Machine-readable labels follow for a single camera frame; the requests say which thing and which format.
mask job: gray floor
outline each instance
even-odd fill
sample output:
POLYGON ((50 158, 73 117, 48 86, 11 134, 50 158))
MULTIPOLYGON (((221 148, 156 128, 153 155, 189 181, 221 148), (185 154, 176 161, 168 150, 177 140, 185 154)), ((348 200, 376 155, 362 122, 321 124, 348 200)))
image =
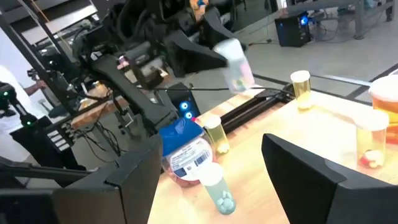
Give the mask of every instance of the gray floor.
MULTIPOLYGON (((238 32, 241 41, 245 43, 259 42, 266 39, 277 40, 274 23, 272 19, 263 19, 244 30, 238 32)), ((378 15, 368 21, 369 32, 363 40, 353 40, 354 23, 350 22, 334 32, 337 27, 336 21, 324 22, 323 25, 331 32, 326 37, 320 39, 330 39, 331 41, 313 42, 302 48, 282 48, 277 44, 253 45, 247 51, 247 57, 254 73, 272 77, 280 80, 289 81, 289 76, 297 70, 309 70, 314 73, 326 75, 338 75, 342 77, 356 78, 359 80, 370 80, 392 67, 397 63, 398 48, 398 20, 384 22, 385 15, 378 15)), ((357 86, 338 83, 328 80, 313 78, 312 86, 332 93, 347 95, 357 88, 357 86)), ((184 80, 185 83, 192 83, 195 87, 211 88, 225 86, 223 77, 217 71, 200 72, 189 76, 184 80)), ((275 83, 259 80, 257 84, 262 86, 280 88, 275 83)), ((221 102, 232 96, 227 91, 220 92, 194 92, 196 101, 201 112, 217 106, 221 102)), ((367 93, 359 97, 361 100, 369 100, 367 93)), ((116 127, 116 118, 108 116, 101 122, 117 135, 120 145, 124 150, 134 148, 129 141, 122 136, 116 127)), ((104 160, 109 157, 94 147, 93 150, 104 160)), ((73 147, 73 151, 78 162, 87 166, 89 169, 102 166, 104 162, 97 159, 90 151, 90 147, 80 139, 73 147)))

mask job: wooden table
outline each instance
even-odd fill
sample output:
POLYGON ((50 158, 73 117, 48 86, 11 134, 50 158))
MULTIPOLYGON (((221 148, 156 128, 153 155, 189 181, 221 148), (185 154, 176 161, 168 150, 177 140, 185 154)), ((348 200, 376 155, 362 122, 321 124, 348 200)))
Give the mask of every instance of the wooden table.
MULTIPOLYGON (((310 110, 299 111, 295 101, 276 105, 228 135, 231 150, 220 156, 218 162, 236 199, 234 213, 218 213, 201 185, 181 189, 162 174, 148 223, 289 223, 262 158, 264 133, 275 134, 372 177, 398 183, 398 169, 394 165, 398 162, 397 146, 387 147, 387 162, 382 169, 356 167, 355 126, 351 117, 370 107, 316 92, 312 96, 315 104, 310 110)), ((248 99, 250 94, 234 96, 199 118, 225 114, 248 99)))

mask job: wall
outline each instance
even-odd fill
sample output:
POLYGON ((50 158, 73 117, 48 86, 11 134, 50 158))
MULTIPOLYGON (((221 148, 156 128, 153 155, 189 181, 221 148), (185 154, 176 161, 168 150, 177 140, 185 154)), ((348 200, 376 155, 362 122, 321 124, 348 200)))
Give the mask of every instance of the wall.
MULTIPOLYGON (((23 87, 28 87, 35 83, 26 73, 32 66, 2 29, 0 29, 0 64, 8 68, 23 87)), ((45 97, 41 91, 37 91, 30 99, 32 102, 38 104, 38 101, 45 99, 45 97)))

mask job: round pill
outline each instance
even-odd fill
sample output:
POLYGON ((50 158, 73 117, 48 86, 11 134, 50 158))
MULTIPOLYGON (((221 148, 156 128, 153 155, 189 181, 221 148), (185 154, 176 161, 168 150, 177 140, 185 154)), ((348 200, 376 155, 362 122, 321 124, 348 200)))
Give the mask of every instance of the round pill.
POLYGON ((220 205, 220 206, 218 207, 218 210, 219 210, 221 213, 226 213, 226 207, 224 207, 224 205, 220 205))
POLYGON ((234 207, 234 202, 231 199, 227 198, 224 200, 223 206, 225 206, 228 210, 232 209, 234 207))
POLYGON ((217 206, 220 206, 223 203, 224 203, 224 199, 222 199, 222 198, 218 199, 217 202, 216 202, 217 206))

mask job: clear plastic container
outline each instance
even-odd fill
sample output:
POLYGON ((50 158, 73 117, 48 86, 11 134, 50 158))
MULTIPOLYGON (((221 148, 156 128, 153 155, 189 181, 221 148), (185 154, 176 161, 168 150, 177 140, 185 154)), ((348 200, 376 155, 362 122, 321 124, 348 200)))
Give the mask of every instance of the clear plastic container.
POLYGON ((221 118, 217 115, 210 116, 205 121, 205 128, 210 139, 213 141, 213 147, 216 149, 216 152, 220 154, 227 153, 229 151, 229 143, 221 125, 221 118))
POLYGON ((382 167, 386 160, 388 115, 379 110, 367 110, 356 114, 353 120, 358 164, 370 169, 382 167))
POLYGON ((309 109, 313 104, 311 100, 310 78, 310 72, 306 70, 296 71, 290 75, 297 107, 301 110, 309 109))
POLYGON ((387 142, 398 144, 398 75, 389 75, 374 81, 369 89, 373 108, 388 114, 387 142))
POLYGON ((203 128, 182 118, 159 133, 164 145, 162 167, 165 173, 181 187, 198 185, 199 168, 216 161, 215 150, 203 128))
POLYGON ((219 164, 211 162, 201 167, 199 179, 221 214, 229 215, 235 211, 236 201, 224 180, 223 168, 219 164))
POLYGON ((232 92, 241 93, 255 85, 248 59, 237 39, 221 41, 213 50, 228 61, 228 67, 222 68, 222 71, 225 82, 232 92))

